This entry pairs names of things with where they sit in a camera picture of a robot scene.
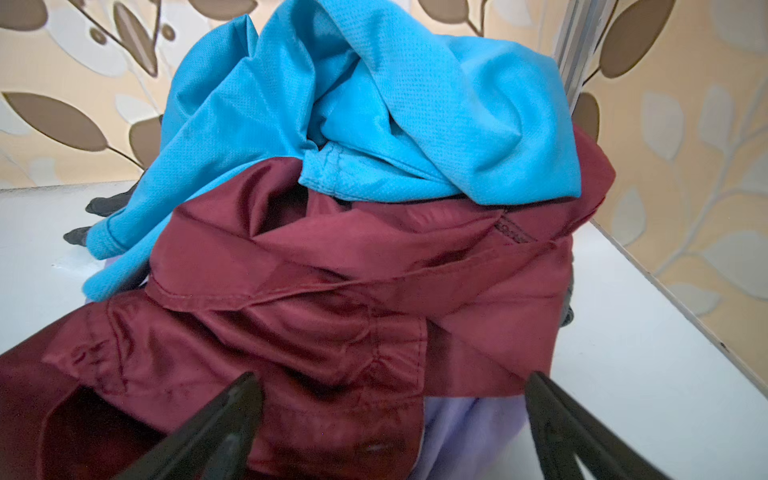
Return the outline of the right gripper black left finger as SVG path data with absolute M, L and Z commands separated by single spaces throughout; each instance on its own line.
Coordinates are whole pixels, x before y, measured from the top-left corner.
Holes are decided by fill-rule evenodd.
M 252 372 L 233 381 L 117 479 L 242 479 L 262 424 L 263 391 Z

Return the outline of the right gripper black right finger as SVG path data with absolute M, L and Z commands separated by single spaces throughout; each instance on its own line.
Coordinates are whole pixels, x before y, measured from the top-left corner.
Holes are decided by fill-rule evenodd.
M 582 479 L 582 467 L 596 479 L 667 477 L 545 374 L 531 374 L 524 394 L 546 480 Z

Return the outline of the lavender purple cloth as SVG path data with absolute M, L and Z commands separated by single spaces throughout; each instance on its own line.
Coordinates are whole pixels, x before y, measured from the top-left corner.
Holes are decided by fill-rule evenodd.
M 527 421 L 525 398 L 425 400 L 424 432 L 411 479 L 478 479 Z

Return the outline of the maroon satin cloth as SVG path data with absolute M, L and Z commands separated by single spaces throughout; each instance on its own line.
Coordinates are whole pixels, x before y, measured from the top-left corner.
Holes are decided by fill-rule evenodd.
M 575 140 L 575 199 L 343 202 L 275 158 L 184 203 L 144 286 L 2 356 L 2 477 L 110 478 L 246 372 L 251 478 L 408 477 L 428 398 L 516 396 L 551 366 L 572 235 L 615 178 Z

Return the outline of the dark grey cloth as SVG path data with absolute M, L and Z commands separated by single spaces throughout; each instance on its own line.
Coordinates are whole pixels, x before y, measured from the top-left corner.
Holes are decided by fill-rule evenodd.
M 101 218 L 107 218 L 128 204 L 137 186 L 138 184 L 134 184 L 127 191 L 111 197 L 96 197 L 86 205 L 85 211 Z M 70 245 L 85 247 L 89 230 L 90 226 L 75 228 L 65 233 L 63 240 Z

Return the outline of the turquoise mesh cloth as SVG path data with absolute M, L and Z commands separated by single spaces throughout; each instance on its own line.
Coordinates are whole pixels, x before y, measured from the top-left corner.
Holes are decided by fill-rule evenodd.
M 254 164 L 298 159 L 303 186 L 347 201 L 463 194 L 517 206 L 581 194 L 555 61 L 523 45 L 436 35 L 391 1 L 285 1 L 241 16 L 178 67 L 160 152 L 128 204 L 95 224 L 112 265 L 83 287 L 129 287 L 174 208 Z

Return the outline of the aluminium frame post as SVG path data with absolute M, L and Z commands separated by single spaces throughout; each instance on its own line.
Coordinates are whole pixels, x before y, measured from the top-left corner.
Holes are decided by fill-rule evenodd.
M 553 58 L 571 112 L 575 109 L 589 62 L 606 32 L 615 6 L 614 0 L 570 0 L 566 3 Z

